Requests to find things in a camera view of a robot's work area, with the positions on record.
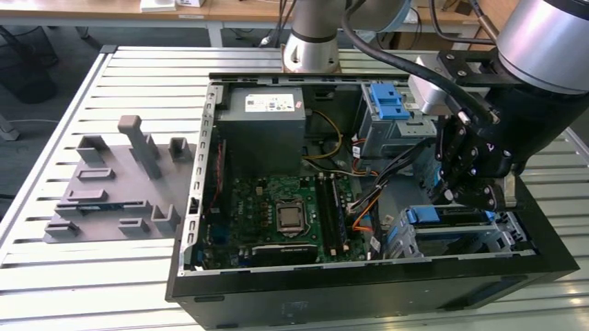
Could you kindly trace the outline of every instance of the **floor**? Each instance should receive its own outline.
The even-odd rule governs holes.
[[[9,120],[50,119],[59,120],[70,105],[82,80],[97,58],[99,44],[126,46],[200,46],[208,47],[209,34],[205,29],[188,28],[91,28],[91,40],[81,40],[74,28],[46,28],[59,56],[59,63],[50,69],[58,84],[57,97],[38,105],[22,104],[5,88],[0,88],[2,113]],[[228,47],[253,47],[269,33],[268,30],[253,32],[224,30],[224,42]],[[289,33],[284,34],[286,42]],[[352,45],[341,38],[340,45]],[[0,194],[17,194],[34,166],[46,142],[54,131],[51,122],[17,122],[21,131],[19,141],[0,140]],[[589,142],[589,112],[574,125],[586,143]],[[10,200],[0,199],[0,217],[10,207]]]

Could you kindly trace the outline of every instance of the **wooden desk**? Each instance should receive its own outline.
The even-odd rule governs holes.
[[[208,19],[213,0],[201,8],[177,6],[176,12],[141,12],[141,0],[0,0],[2,17],[57,17],[61,19]]]
[[[419,7],[419,11],[423,22],[431,23],[431,9]],[[209,19],[216,21],[276,22],[278,20],[278,0],[213,0]],[[452,10],[439,11],[439,21],[440,24],[447,25],[479,24],[475,13],[467,16]]]
[[[141,12],[141,0],[0,0],[0,24],[39,26],[117,26],[206,28],[213,47],[224,47],[224,28],[272,29],[278,20],[278,1],[208,0],[202,8],[177,6],[174,12]],[[424,32],[433,32],[428,8],[419,8]],[[448,33],[475,37],[475,15],[441,12],[439,19]],[[416,32],[415,23],[404,23],[400,32]],[[456,49],[468,45],[456,44]]]

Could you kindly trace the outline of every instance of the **sticker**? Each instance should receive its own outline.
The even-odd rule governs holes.
[[[178,15],[180,19],[205,19],[204,15]]]
[[[293,94],[249,94],[246,96],[246,112],[294,111],[296,97]]]
[[[352,154],[353,156],[360,159],[360,153],[363,152],[363,150],[360,149],[359,146],[352,146]]]
[[[371,238],[371,246],[375,248],[377,252],[381,252],[381,242],[375,237]]]

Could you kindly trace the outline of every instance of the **metal slatted table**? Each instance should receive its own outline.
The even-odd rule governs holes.
[[[399,52],[416,59],[420,52]],[[355,50],[345,72],[397,70]],[[79,162],[83,134],[126,143],[123,114],[144,118],[157,143],[197,142],[210,72],[278,72],[276,50],[119,47],[101,54],[0,223],[0,328],[5,330],[202,330],[165,301],[173,239],[45,244],[45,227]],[[568,131],[529,161],[524,179],[582,270],[479,310],[298,325],[305,330],[589,330],[589,168]]]

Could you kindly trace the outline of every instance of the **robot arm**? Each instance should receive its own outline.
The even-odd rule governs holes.
[[[483,121],[456,98],[437,95],[459,116],[444,116],[439,123],[435,203],[517,207],[516,178],[531,156],[589,108],[588,33],[589,1],[521,1],[497,49],[441,52],[431,62],[463,88],[487,89],[476,96],[493,116],[492,122]],[[433,109],[425,100],[436,89],[420,80],[411,78],[413,92]]]
[[[300,2],[286,67],[293,72],[333,72],[338,24],[332,18],[341,17],[345,2]],[[440,52],[433,59],[420,59],[421,65],[376,50],[352,30],[375,30],[399,15],[403,4],[356,1],[343,28],[360,50],[412,74],[423,111],[443,115],[436,153],[441,171],[432,200],[495,211],[513,208],[516,178],[531,156],[589,108],[589,1],[521,1],[495,50]],[[326,15],[325,8],[333,14]]]
[[[340,67],[337,33],[345,0],[298,0],[293,30],[285,47],[285,68],[290,72],[336,72]],[[411,0],[368,0],[352,19],[357,30],[384,31],[401,25]]]

